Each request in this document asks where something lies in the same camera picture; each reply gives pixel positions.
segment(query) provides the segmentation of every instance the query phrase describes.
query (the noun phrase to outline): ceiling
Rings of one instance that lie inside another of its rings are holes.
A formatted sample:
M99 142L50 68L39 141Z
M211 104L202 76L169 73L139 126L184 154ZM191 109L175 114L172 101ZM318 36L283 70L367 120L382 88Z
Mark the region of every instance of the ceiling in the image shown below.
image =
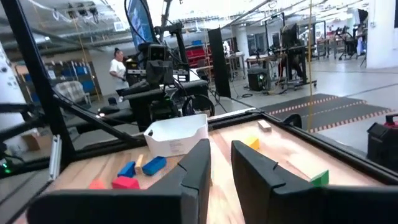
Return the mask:
M131 43L131 32L124 12L123 0L19 0L42 54L55 54L81 49L80 41L88 49L103 50L103 46ZM164 11L162 0L147 0L152 23L159 26ZM305 17L309 14L309 0L174 0L170 7L170 21L182 21L189 34L218 26L261 26L261 22L276 12ZM312 0L312 13L320 19L334 19L350 7L363 7L367 0ZM76 13L71 19L70 7ZM89 9L95 8L98 16ZM86 16L78 11L87 12ZM6 51L17 51L17 43L0 7L0 41ZM115 22L125 28L115 31Z

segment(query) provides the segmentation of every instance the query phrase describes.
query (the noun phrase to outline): toy block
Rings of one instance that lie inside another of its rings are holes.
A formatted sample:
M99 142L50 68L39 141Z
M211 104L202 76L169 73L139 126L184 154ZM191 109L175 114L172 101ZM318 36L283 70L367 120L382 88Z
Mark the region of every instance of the toy block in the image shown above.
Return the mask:
M148 162L145 166L142 167L143 173L146 175L154 175L157 171L161 170L166 166L166 158L162 156L157 156L155 159Z
M269 125L269 123L267 123L267 121L258 121L257 122L259 124L259 127L261 128L262 131L264 132L269 132L272 131L271 129L271 125Z
M120 176L112 181L113 189L140 189L135 178Z
M260 148L260 142L259 139L255 136L250 136L244 142L247 146L254 150L258 150Z
M136 165L136 162L131 161L128 162L123 169L118 173L118 177L134 177L136 172L134 171L134 166Z
M88 186L89 189L95 189L95 190L103 190L106 189L104 183L100 180L93 180L90 183L90 186Z
M142 173L142 164L144 163L144 155L141 154L138 156L136 166L134 167L134 170L136 171L136 174L141 174Z
M320 187L323 185L329 184L329 170L322 172L321 174L316 175L314 178L310 180L310 183L316 187Z

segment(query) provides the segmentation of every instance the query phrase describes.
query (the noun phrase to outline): green block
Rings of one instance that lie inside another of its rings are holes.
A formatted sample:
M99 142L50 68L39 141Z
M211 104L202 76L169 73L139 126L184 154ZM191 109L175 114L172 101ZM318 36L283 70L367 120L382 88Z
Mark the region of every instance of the green block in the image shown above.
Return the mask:
M316 187L328 185L329 184L329 170L322 172L321 174L316 175L314 178L310 180L310 183Z

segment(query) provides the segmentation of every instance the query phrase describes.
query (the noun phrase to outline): cardboard box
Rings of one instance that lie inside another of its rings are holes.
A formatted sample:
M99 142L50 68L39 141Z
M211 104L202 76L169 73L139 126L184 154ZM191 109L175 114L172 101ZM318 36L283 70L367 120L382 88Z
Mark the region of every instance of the cardboard box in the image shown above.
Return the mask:
M40 136L38 134L26 134L21 136L26 142L28 151L38 151L40 149L51 148L52 135Z

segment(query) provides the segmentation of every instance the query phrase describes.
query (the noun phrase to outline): woman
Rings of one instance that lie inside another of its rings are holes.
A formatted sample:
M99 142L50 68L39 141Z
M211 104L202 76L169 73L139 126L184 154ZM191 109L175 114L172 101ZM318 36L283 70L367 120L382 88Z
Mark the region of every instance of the woman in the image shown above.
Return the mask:
M111 61L109 74L113 77L116 92L121 96L123 90L129 88L129 84L124 77L126 67L123 64L123 52L121 50L115 48L113 55L114 58Z

